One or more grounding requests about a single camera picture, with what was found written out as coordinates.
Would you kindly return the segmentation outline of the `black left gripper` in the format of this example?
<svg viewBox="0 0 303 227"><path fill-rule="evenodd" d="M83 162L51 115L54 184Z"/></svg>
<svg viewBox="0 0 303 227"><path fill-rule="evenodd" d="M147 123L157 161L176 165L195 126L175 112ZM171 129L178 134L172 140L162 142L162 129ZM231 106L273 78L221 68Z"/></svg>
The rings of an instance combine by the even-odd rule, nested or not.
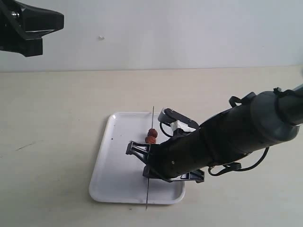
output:
<svg viewBox="0 0 303 227"><path fill-rule="evenodd" d="M0 1L0 50L25 57L43 54L39 35L25 32L55 32L64 28L64 15L50 9L30 6L16 0Z"/></svg>

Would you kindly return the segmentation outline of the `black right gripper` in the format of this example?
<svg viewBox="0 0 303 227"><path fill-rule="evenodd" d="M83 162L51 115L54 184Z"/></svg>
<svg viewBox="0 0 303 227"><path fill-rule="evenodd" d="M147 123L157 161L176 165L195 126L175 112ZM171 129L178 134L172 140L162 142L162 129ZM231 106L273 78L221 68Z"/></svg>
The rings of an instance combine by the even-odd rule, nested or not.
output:
<svg viewBox="0 0 303 227"><path fill-rule="evenodd" d="M127 155L136 156L145 164L143 177L168 183L195 181L202 183L201 169L213 163L213 151L203 136L187 135L171 138L161 144L143 144L131 141Z"/></svg>

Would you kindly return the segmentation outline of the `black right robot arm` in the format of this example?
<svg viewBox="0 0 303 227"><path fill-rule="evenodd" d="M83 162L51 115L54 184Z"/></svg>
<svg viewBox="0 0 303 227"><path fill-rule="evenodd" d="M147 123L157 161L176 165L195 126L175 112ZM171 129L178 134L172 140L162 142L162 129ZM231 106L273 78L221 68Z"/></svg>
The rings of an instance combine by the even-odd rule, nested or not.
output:
<svg viewBox="0 0 303 227"><path fill-rule="evenodd" d="M160 127L172 129L168 140L157 144L151 130L144 143L131 141L126 153L144 163L146 178L201 183L204 167L222 166L219 175L242 172L242 158L293 140L303 123L302 87L232 96L229 104L202 124L164 108L158 121Z"/></svg>

